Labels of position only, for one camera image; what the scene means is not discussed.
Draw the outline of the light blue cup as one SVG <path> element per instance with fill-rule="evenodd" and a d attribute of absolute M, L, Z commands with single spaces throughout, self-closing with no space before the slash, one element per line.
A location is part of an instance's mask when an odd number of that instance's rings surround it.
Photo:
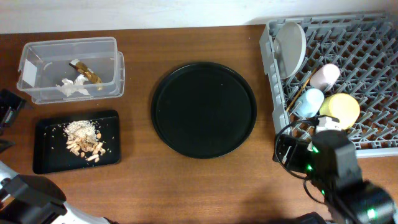
<path fill-rule="evenodd" d="M 318 113 L 324 99 L 325 97 L 321 90 L 316 88 L 308 89 L 295 102 L 295 106 L 297 107 L 296 113 L 304 118 L 314 117 Z"/>

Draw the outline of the yellow bowl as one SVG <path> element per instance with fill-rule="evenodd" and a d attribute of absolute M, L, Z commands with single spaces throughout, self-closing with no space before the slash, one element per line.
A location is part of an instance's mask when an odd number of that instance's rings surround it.
<path fill-rule="evenodd" d="M 337 93 L 325 98 L 319 113 L 339 119 L 341 129 L 349 129 L 360 115 L 359 103 L 346 93 Z"/>

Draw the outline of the white tissue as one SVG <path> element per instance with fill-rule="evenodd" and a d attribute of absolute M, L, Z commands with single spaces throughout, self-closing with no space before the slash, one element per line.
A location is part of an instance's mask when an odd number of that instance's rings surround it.
<path fill-rule="evenodd" d="M 69 97 L 75 92 L 79 92 L 85 96 L 89 96 L 88 90 L 83 88 L 84 82 L 88 79 L 84 75 L 79 75 L 74 81 L 64 78 L 63 85 L 56 85 L 57 90 L 61 91 L 65 96 Z"/>

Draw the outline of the pink cup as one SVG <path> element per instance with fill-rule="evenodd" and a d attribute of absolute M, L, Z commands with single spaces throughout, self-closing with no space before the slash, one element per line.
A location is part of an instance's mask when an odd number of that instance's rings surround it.
<path fill-rule="evenodd" d="M 310 79 L 310 85 L 321 91 L 329 91 L 340 76 L 340 69 L 332 63 L 324 65 Z"/>

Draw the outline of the food scraps and rice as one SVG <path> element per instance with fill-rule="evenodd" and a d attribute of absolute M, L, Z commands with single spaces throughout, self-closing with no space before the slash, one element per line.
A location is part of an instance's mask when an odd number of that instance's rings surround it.
<path fill-rule="evenodd" d="M 97 121 L 78 120 L 55 123 L 44 128 L 43 160 L 65 167 L 117 164 L 120 153 L 114 148 L 115 136 L 100 130 Z"/>

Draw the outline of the gold foil wrapper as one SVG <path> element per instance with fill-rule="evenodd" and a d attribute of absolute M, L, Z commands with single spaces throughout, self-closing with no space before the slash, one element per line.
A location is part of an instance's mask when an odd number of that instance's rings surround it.
<path fill-rule="evenodd" d="M 82 85 L 85 81 L 90 81 L 92 84 L 97 85 L 98 91 L 103 89 L 102 79 L 100 79 L 100 77 L 83 62 L 78 59 L 74 59 L 69 63 L 69 65 L 81 75 L 81 77 L 76 78 L 74 81 L 75 85 Z"/>

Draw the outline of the wooden chopstick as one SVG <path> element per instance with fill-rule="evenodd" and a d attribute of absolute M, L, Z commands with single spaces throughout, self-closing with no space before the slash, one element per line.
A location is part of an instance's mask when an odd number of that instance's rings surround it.
<path fill-rule="evenodd" d="M 301 95 L 301 93 L 303 92 L 303 90 L 305 89 L 305 87 L 307 86 L 307 84 L 309 83 L 310 79 L 313 77 L 313 75 L 315 74 L 315 72 L 318 70 L 318 68 L 315 68 L 311 74 L 308 76 L 308 78 L 306 79 L 306 81 L 304 82 L 304 84 L 302 85 L 301 89 L 299 89 L 299 91 L 297 92 L 297 94 L 294 96 L 293 100 L 290 102 L 290 104 L 288 105 L 288 107 L 286 108 L 286 112 L 289 111 L 289 109 L 295 104 L 295 102 L 297 101 L 297 99 L 299 98 L 299 96 Z"/>

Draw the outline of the grey plate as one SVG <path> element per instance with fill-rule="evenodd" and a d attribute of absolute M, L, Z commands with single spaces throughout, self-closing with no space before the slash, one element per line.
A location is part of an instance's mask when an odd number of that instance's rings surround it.
<path fill-rule="evenodd" d="M 296 22 L 287 22 L 278 31 L 274 47 L 281 79 L 298 72 L 304 60 L 306 45 L 304 30 Z"/>

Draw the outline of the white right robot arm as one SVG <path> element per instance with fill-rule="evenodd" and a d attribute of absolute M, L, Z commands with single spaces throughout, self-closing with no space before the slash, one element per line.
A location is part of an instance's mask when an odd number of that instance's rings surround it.
<path fill-rule="evenodd" d="M 295 121 L 275 136 L 273 160 L 323 195 L 335 223 L 397 223 L 397 204 L 380 186 L 363 179 L 354 144 L 339 119 Z"/>

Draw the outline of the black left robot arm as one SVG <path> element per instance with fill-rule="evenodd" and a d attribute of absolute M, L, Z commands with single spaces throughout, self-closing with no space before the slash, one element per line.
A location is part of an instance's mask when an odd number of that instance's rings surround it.
<path fill-rule="evenodd" d="M 88 155 L 67 152 L 65 127 L 75 121 L 90 122 L 111 147 L 101 162 Z M 1 223 L 111 223 L 71 206 L 63 191 L 46 174 L 116 164 L 121 159 L 119 114 L 115 110 L 40 119 L 35 125 L 33 175 L 22 175 L 1 164 L 1 200 L 12 201 L 1 209 Z"/>

